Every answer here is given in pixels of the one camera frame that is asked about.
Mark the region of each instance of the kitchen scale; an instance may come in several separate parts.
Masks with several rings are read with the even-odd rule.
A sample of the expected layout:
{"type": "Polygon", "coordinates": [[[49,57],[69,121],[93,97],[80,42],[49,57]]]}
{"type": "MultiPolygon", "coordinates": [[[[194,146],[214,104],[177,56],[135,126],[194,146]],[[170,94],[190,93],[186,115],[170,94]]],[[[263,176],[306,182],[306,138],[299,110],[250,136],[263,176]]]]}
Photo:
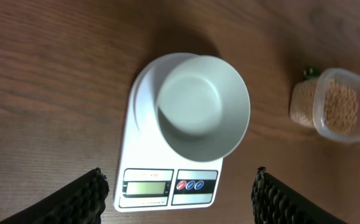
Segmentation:
{"type": "Polygon", "coordinates": [[[169,72],[196,54],[152,61],[130,92],[113,205],[119,212],[202,208],[212,205],[223,158],[195,162],[177,154],[162,136],[156,99],[169,72]]]}

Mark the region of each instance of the digital display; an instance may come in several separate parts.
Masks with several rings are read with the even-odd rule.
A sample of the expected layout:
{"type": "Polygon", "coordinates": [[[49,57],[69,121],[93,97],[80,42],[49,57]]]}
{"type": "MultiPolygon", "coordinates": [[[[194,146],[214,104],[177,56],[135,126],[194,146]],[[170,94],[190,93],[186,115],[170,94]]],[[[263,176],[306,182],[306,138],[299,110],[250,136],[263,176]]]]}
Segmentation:
{"type": "Polygon", "coordinates": [[[164,194],[166,182],[128,182],[127,195],[164,194]]]}

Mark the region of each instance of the container of grains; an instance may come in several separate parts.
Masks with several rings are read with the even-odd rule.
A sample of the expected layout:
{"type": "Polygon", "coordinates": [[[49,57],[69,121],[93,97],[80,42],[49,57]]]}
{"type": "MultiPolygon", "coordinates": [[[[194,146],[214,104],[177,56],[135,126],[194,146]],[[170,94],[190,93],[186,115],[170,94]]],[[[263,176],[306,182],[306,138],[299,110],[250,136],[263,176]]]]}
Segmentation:
{"type": "Polygon", "coordinates": [[[360,76],[340,68],[295,86],[290,116],[335,141],[360,141],[360,76]]]}

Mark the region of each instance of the white bowl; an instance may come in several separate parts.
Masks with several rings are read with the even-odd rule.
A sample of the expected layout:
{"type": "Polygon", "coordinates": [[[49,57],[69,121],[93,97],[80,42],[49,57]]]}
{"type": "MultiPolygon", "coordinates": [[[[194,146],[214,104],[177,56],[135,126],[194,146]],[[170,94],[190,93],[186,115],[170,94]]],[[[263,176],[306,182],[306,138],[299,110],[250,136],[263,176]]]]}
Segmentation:
{"type": "Polygon", "coordinates": [[[247,87],[227,62],[198,56],[179,64],[158,93],[156,114],[166,142],[192,161],[230,154],[248,127],[247,87]]]}

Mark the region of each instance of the brown wooden surface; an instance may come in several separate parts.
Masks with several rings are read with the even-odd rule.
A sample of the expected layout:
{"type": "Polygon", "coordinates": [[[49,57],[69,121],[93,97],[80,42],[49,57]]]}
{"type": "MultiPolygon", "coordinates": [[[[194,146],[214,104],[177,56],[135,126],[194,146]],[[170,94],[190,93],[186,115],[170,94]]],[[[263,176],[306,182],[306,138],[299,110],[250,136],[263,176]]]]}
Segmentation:
{"type": "Polygon", "coordinates": [[[360,74],[360,1],[0,0],[0,220],[101,167],[104,223],[252,223],[256,168],[360,223],[360,144],[292,122],[304,64],[360,74]],[[250,126],[209,208],[118,213],[112,193],[128,93],[170,52],[222,57],[242,75],[250,126]]]}

